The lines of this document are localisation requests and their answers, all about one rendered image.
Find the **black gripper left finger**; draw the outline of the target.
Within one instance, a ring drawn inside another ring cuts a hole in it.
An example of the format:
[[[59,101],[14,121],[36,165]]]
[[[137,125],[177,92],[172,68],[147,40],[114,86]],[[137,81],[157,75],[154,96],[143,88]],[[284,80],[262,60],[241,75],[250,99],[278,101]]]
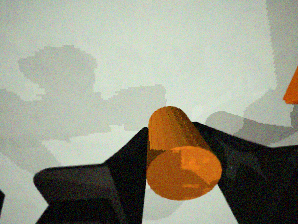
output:
[[[142,224],[148,127],[101,164],[43,169],[33,182],[46,202],[108,198],[120,224]]]

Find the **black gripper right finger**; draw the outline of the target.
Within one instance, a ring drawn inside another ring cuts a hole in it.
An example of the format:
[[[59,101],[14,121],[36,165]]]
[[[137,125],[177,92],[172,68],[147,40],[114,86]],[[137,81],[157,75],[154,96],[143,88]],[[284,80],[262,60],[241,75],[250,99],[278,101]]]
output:
[[[217,185],[238,224],[270,224],[298,171],[298,145],[269,147],[192,123],[220,162]]]

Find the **orange knob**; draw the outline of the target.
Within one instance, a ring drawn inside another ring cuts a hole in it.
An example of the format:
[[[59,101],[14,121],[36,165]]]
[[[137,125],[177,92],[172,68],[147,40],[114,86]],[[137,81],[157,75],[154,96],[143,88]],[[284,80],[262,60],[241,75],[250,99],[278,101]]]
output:
[[[184,201],[211,191],[221,178],[221,165],[181,109],[165,106],[149,119],[146,178],[163,198]]]

